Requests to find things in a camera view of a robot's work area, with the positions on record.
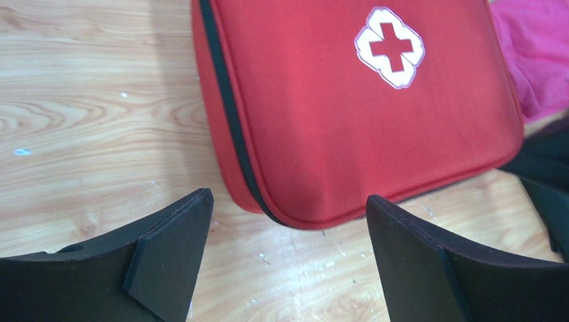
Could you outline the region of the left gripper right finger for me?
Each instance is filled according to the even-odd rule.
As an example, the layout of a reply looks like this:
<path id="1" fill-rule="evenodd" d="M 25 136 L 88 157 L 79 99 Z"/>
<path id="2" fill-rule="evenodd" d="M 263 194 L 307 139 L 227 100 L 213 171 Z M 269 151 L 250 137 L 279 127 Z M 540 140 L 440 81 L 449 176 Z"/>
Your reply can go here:
<path id="1" fill-rule="evenodd" d="M 378 195 L 366 219 L 391 321 L 567 321 L 568 265 L 482 245 Z"/>

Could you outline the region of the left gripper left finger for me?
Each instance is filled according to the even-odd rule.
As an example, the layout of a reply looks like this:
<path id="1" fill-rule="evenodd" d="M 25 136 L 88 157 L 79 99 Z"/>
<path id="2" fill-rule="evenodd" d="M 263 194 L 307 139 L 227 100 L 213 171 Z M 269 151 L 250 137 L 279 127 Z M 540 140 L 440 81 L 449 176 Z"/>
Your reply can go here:
<path id="1" fill-rule="evenodd" d="M 211 225 L 211 190 L 49 254 L 1 259 L 2 321 L 184 321 Z"/>

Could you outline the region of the red black medicine case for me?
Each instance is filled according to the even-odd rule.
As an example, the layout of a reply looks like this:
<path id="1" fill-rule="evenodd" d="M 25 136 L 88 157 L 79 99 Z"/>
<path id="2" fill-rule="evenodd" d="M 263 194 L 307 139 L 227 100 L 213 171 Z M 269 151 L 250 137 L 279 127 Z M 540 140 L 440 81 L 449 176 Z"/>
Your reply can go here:
<path id="1" fill-rule="evenodd" d="M 523 116 L 488 1 L 192 1 L 225 187 L 321 230 L 498 168 Z"/>

